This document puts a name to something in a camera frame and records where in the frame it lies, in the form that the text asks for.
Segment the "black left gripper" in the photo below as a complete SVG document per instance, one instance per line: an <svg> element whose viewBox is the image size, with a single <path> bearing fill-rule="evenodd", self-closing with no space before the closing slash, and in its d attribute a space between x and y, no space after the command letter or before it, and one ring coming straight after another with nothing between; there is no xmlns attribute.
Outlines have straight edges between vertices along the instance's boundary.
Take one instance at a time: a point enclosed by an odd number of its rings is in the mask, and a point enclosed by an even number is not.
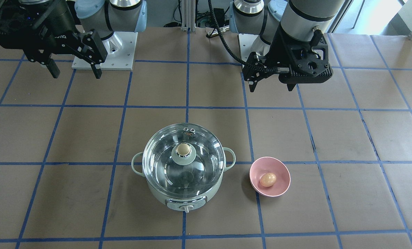
<svg viewBox="0 0 412 249"><path fill-rule="evenodd" d="M251 52L244 63L242 73L244 80L249 82L249 91L254 92L258 81L265 79L273 74L278 74L277 67L268 67L264 65L266 57L258 52ZM291 92L296 87L295 83L287 84L288 91Z"/></svg>

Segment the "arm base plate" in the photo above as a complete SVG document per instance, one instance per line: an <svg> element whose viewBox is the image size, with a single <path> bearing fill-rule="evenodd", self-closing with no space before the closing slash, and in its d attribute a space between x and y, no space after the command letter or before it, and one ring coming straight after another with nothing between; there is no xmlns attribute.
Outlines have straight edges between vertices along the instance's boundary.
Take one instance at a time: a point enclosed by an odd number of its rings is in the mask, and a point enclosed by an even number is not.
<svg viewBox="0 0 412 249"><path fill-rule="evenodd" d="M240 55L243 61L247 61L251 52L265 56L270 49L270 44L260 38L260 35L239 34L238 42L240 46Z"/></svg>
<svg viewBox="0 0 412 249"><path fill-rule="evenodd" d="M101 70L131 71L138 33L115 32L103 44L108 52L104 63L95 67Z"/></svg>

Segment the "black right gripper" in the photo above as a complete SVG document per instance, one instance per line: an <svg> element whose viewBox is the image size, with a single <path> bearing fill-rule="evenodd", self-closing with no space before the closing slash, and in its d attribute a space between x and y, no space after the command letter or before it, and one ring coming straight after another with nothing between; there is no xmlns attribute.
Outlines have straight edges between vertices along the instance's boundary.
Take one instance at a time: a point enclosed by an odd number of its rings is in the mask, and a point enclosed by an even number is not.
<svg viewBox="0 0 412 249"><path fill-rule="evenodd" d="M107 57L98 32L80 32L65 0L7 0L0 12L0 46L21 49L28 59L45 63L54 79L60 69L51 54L75 55L86 61L96 79L102 76L97 66Z"/></svg>

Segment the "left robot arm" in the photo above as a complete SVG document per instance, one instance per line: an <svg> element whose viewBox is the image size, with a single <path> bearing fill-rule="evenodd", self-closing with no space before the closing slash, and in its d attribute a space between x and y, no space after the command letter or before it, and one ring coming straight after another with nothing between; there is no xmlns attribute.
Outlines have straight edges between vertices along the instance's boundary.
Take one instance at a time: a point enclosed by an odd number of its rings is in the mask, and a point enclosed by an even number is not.
<svg viewBox="0 0 412 249"><path fill-rule="evenodd" d="M233 0L230 30L256 35L243 62L243 77L257 84L277 75L292 91L297 84L321 84L334 75L324 31L342 0Z"/></svg>

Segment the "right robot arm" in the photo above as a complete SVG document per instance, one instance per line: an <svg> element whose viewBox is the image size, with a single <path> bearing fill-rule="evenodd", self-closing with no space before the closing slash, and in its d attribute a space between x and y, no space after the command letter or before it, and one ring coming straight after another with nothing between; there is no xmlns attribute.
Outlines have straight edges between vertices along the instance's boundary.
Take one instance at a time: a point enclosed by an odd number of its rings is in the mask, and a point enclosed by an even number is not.
<svg viewBox="0 0 412 249"><path fill-rule="evenodd" d="M73 69L132 70L145 0L9 0L0 13L0 46L20 49L58 78L52 55L73 55Z"/></svg>

